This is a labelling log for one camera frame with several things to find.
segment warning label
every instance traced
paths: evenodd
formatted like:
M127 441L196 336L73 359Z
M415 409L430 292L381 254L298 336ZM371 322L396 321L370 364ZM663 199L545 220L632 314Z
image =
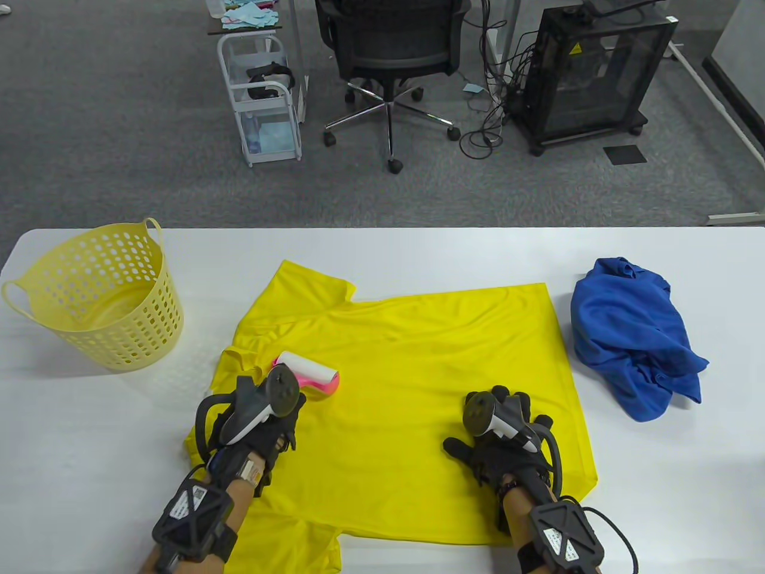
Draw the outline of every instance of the warning label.
M207 494L207 489L202 488L201 486L194 485L191 491L194 495L194 509L196 510L197 508L199 508L199 505L202 503L202 500L204 499L204 495ZM178 500L175 501L173 510L170 511L170 516L173 517L175 520L180 520L181 518L185 518L188 515L189 515L188 492L183 491L178 496Z

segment storage cart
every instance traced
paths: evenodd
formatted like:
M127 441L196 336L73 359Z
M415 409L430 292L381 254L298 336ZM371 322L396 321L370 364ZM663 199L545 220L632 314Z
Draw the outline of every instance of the storage cart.
M302 156L300 127L289 83L251 82L247 70L278 64L289 67L284 45L273 30L239 32L218 41L218 59L229 93L247 165ZM276 97L251 93L275 91Z

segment floor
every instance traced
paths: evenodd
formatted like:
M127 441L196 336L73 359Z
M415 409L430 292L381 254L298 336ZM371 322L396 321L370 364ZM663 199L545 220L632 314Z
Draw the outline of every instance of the floor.
M699 62L735 0L671 2L684 22L676 40ZM313 2L299 0L311 73L304 158L249 169L202 0L11 3L14 14L0 18L0 265L29 229L146 215L171 227L673 226L765 204L765 174L670 60L646 95L639 139L533 158L508 127L503 147L474 161L444 130L400 116L405 167L394 176L381 116L323 146L322 125L347 105ZM477 42L465 27L461 71L476 82ZM423 85L422 106L464 131L477 126L458 75ZM611 165L603 147L628 143L648 162Z

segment chair backrest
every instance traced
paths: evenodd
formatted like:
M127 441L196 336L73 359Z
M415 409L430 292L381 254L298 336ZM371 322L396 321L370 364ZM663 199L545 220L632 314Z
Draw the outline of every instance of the chair backrest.
M323 0L340 76L405 79L453 73L469 0Z

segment bottle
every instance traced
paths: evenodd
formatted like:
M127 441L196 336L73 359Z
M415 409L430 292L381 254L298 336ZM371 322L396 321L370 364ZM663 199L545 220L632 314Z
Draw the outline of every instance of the bottle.
M223 0L204 0L207 3L207 11L213 18L222 18L226 14L226 5Z
M260 125L258 118L253 112L244 112L242 114L242 130L244 139L247 142L247 149L251 154L260 153Z

